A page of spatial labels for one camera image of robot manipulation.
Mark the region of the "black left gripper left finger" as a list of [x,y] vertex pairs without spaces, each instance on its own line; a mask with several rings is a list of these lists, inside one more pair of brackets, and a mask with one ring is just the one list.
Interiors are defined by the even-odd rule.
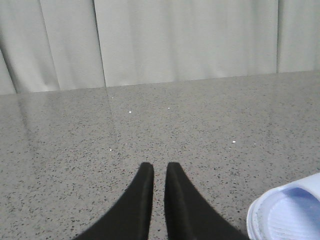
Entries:
[[76,240],[147,240],[152,216],[154,168],[140,164],[117,202]]

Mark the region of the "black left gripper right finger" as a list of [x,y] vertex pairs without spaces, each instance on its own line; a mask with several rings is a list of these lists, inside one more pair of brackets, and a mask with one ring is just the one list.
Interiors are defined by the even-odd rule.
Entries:
[[247,240],[202,197],[178,162],[167,165],[164,212],[169,240]]

